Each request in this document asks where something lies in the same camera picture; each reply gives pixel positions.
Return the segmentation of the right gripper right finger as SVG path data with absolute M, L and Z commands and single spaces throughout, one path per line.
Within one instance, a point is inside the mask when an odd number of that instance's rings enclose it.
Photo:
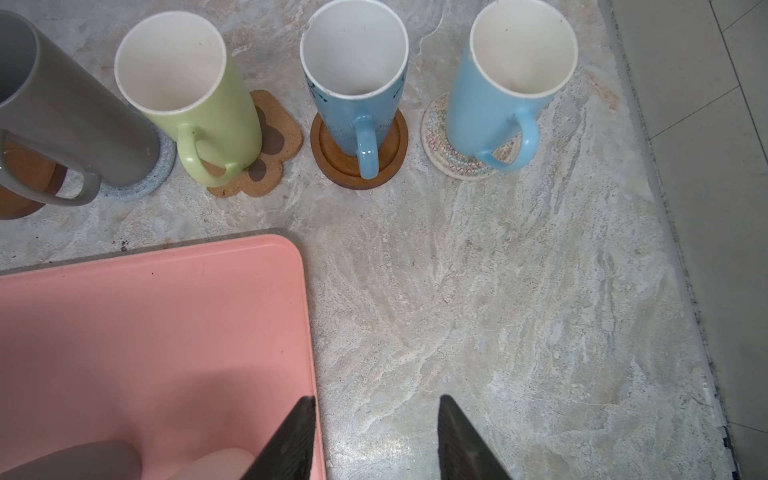
M 440 397 L 437 433 L 442 480 L 512 479 L 456 401 L 447 394 Z

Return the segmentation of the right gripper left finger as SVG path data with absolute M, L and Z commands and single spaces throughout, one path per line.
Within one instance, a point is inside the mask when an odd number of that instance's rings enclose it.
M 308 480 L 316 424 L 315 397 L 301 397 L 241 479 Z

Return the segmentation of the grey handled white mug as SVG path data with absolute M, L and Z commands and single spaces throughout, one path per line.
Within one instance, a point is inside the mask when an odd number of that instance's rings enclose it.
M 122 440 L 92 442 L 45 455 L 1 473 L 2 479 L 140 479 L 141 458 Z

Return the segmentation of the brown wooden coaster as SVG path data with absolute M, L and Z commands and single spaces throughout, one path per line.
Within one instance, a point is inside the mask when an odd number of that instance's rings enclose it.
M 356 156 L 345 155 L 331 137 L 319 113 L 314 117 L 311 148 L 315 161 L 324 175 L 335 184 L 352 190 L 379 187 L 396 175 L 404 163 L 408 147 L 408 128 L 400 110 L 378 151 L 379 173 L 374 179 L 360 176 Z
M 56 195 L 61 188 L 67 168 L 46 157 L 6 140 L 3 153 L 8 170 L 32 190 Z M 44 207 L 43 203 L 22 197 L 5 187 L 1 187 L 1 219 L 23 218 Z

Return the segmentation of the multicolour woven round coaster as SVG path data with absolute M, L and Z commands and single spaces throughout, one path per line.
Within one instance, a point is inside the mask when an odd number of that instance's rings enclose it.
M 433 165 L 448 175 L 459 180 L 481 180 L 500 173 L 500 170 L 472 156 L 462 155 L 455 150 L 448 139 L 448 111 L 451 103 L 450 93 L 438 95 L 427 107 L 421 124 L 422 145 L 427 157 Z M 511 164 L 515 170 L 530 163 L 536 155 L 537 145 L 529 152 L 530 158 L 520 153 L 523 145 L 520 126 L 513 123 L 510 130 L 505 128 L 505 115 L 512 112 L 515 106 L 522 106 L 519 99 L 503 99 L 501 94 L 488 92 L 479 96 L 474 102 L 469 99 L 460 101 L 459 113 L 468 113 L 470 120 L 477 120 L 482 126 L 500 127 L 501 131 L 489 135 L 489 139 L 507 140 L 493 151 L 493 156 L 502 163 Z

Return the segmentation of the cork paw print coaster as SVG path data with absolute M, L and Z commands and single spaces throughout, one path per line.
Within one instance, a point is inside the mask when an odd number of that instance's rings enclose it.
M 283 178 L 283 163 L 294 158 L 303 144 L 298 123 L 267 90 L 253 90 L 251 99 L 262 127 L 262 152 L 258 159 L 228 184 L 208 188 L 218 198 L 243 193 L 252 198 L 263 197 L 274 190 Z

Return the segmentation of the blue woven round coaster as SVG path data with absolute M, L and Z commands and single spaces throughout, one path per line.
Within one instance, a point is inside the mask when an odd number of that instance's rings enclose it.
M 103 182 L 99 196 L 116 201 L 129 202 L 144 198 L 157 190 L 171 174 L 177 156 L 176 143 L 157 127 L 154 128 L 159 141 L 159 153 L 155 166 L 141 181 L 124 187 Z

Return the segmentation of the dark grey mug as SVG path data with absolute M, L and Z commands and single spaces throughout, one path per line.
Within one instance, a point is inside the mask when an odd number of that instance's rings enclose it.
M 32 201 L 75 207 L 101 184 L 124 187 L 157 162 L 156 126 L 123 103 L 23 16 L 1 13 L 1 137 L 77 171 L 73 198 L 37 192 L 1 164 L 1 184 Z

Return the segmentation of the light blue mug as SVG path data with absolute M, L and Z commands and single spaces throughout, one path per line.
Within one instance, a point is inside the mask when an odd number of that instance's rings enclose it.
M 575 32 L 545 1 L 493 1 L 474 20 L 447 110 L 450 145 L 501 172 L 537 152 L 537 115 L 573 76 Z

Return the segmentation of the green mug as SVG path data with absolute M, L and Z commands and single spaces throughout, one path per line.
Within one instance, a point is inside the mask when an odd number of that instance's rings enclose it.
M 166 11 L 145 18 L 122 39 L 114 75 L 204 187 L 227 185 L 259 157 L 256 107 L 222 35 L 204 17 Z

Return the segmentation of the blue floral mug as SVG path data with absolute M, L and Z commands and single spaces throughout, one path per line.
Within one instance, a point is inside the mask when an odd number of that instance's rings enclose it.
M 300 58 L 326 129 L 344 154 L 357 158 L 362 178 L 375 178 L 405 85 L 403 21 L 380 1 L 331 1 L 310 18 Z

